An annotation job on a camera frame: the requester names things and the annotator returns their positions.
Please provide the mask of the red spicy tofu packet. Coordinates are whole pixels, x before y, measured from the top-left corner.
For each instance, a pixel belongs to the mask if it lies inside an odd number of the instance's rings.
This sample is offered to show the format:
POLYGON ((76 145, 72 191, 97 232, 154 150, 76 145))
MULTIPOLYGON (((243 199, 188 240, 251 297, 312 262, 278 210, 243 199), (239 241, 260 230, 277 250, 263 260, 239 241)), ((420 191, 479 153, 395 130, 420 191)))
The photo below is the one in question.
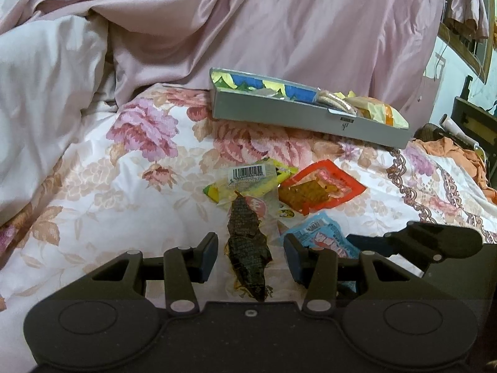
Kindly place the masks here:
POLYGON ((358 180, 326 159, 286 179, 280 184, 278 195, 285 205, 307 216, 342 205, 366 189, 358 180))

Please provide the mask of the dark seaweed snack packet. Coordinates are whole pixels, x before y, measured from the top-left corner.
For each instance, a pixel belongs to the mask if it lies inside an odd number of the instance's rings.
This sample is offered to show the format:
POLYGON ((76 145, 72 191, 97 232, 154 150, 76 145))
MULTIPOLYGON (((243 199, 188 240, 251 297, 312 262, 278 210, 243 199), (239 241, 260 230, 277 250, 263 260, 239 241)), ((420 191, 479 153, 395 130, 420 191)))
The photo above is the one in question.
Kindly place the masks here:
POLYGON ((227 230, 227 253, 238 282, 253 299, 264 302, 269 295, 265 268, 273 259, 257 213, 239 192, 231 204, 227 230))

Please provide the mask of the yellow snack packet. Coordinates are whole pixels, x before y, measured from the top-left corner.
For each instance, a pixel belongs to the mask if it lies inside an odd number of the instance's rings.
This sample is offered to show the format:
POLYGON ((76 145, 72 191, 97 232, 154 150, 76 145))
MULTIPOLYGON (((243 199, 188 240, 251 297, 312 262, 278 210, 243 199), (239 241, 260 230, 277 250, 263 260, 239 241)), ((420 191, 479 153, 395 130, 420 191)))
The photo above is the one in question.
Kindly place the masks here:
POLYGON ((255 163, 219 169, 217 180, 203 189, 203 193, 219 205, 228 205, 236 193, 271 203, 278 200, 278 188, 298 168, 274 158, 263 158, 255 163))

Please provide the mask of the orange cloth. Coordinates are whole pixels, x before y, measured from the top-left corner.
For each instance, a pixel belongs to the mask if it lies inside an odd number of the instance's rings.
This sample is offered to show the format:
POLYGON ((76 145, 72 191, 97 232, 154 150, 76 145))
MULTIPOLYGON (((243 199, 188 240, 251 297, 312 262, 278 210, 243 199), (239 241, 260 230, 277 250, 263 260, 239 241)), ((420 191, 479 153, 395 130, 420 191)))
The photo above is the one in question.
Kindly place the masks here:
POLYGON ((496 189, 489 186, 486 177, 486 166, 474 150, 463 149, 448 137, 431 141, 415 139, 414 142, 421 146, 429 155, 452 158, 484 192, 486 199, 494 205, 497 204, 496 189))

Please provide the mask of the blue shrimp snack packet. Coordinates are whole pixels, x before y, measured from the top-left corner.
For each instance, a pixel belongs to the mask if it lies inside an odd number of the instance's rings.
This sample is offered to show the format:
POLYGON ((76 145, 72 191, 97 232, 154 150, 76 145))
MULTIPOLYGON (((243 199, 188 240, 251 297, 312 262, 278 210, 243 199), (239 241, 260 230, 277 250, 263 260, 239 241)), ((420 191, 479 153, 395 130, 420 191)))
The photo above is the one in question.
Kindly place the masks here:
POLYGON ((285 258, 294 281, 308 288, 317 262, 317 252, 324 249, 337 253, 340 259, 359 259, 360 250, 343 235, 340 225, 325 212, 307 218, 299 225, 280 235, 285 258), (285 237, 291 235, 303 250, 290 247, 287 251, 285 237))

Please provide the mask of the floral bed sheet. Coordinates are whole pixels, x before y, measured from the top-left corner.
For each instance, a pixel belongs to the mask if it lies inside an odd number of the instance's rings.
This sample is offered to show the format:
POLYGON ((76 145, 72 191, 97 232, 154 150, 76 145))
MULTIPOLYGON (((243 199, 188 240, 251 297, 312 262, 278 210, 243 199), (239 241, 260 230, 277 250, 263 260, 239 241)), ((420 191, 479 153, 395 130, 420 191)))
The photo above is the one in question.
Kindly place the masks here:
POLYGON ((381 236, 409 221, 496 240, 496 207, 451 158, 417 142, 390 150, 278 126, 214 120, 209 95, 155 85, 112 113, 85 116, 33 200, 1 227, 1 369, 27 372, 23 335, 38 301, 118 255, 147 258, 227 239, 227 212, 204 193, 223 168, 272 158, 305 168, 329 159, 365 186, 328 214, 344 234, 381 236))

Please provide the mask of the small white green packet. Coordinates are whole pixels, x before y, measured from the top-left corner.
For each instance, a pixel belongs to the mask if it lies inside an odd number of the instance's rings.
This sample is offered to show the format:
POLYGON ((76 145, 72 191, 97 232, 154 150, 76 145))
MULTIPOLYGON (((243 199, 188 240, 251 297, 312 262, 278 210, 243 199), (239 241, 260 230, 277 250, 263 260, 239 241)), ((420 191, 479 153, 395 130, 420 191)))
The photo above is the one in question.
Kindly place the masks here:
POLYGON ((305 220, 300 212, 293 210, 287 204, 279 201, 270 205, 269 215, 277 221, 280 227, 292 228, 305 220))

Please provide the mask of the dark wooden furniture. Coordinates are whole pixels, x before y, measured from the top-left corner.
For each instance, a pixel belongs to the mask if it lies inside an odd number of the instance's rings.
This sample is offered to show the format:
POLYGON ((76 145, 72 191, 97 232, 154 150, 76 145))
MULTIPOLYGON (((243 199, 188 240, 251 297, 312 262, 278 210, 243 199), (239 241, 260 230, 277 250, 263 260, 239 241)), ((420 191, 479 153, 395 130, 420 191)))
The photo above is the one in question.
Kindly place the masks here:
POLYGON ((411 127, 451 115, 457 97, 496 109, 496 0, 445 0, 411 127))

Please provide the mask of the yellow orange snack bag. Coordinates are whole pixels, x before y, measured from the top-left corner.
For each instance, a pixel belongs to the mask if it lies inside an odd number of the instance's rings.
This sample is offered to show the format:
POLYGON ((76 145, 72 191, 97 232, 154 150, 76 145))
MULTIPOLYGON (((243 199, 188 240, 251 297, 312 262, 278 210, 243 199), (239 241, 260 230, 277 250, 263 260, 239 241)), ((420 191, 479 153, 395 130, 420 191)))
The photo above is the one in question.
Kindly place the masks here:
POLYGON ((344 100, 345 103, 351 105, 360 115, 369 120, 398 129, 409 129, 408 121, 396 109, 378 99, 356 96, 353 91, 349 91, 347 95, 338 92, 335 93, 335 96, 344 100))

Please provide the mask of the round crackers packet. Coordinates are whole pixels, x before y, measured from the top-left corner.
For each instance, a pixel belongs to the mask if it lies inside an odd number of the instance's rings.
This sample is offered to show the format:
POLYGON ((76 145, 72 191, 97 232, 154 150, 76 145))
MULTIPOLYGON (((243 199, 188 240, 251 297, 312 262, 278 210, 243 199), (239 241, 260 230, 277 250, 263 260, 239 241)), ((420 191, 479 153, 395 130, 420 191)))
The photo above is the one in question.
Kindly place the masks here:
POLYGON ((354 106, 348 104, 338 95, 330 93, 328 90, 318 90, 316 101, 320 104, 325 104, 330 108, 345 112, 350 115, 357 115, 358 112, 354 106))

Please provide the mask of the pink satin blanket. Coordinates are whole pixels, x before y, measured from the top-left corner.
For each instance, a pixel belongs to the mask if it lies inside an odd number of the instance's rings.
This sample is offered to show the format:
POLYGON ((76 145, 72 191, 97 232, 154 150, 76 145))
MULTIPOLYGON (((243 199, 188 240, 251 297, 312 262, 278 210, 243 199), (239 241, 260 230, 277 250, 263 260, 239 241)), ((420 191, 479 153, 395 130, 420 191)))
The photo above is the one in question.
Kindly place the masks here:
POLYGON ((112 51, 115 100, 158 82, 208 87, 224 67, 401 109, 443 0, 19 0, 1 21, 1 127, 73 125, 112 51))

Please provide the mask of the grey cardboard box tray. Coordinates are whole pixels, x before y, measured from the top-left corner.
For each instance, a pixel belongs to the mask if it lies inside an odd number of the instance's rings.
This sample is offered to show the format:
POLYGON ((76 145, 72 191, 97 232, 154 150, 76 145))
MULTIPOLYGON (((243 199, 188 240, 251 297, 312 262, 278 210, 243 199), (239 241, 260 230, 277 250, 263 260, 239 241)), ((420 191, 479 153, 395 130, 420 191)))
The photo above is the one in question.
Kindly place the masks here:
POLYGON ((404 148, 409 129, 398 129, 359 113, 350 115, 316 101, 316 89, 273 77, 213 67, 212 115, 217 119, 285 126, 404 148))

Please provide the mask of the white pink quilt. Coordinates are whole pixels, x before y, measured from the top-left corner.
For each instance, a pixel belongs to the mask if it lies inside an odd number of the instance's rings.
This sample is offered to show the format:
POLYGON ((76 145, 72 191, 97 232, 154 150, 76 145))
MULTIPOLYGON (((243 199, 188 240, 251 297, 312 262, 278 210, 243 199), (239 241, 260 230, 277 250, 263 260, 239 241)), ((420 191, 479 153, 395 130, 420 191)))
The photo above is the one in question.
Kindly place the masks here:
POLYGON ((1 222, 17 216, 77 135, 83 112, 114 103, 106 19, 79 14, 1 21, 1 222))

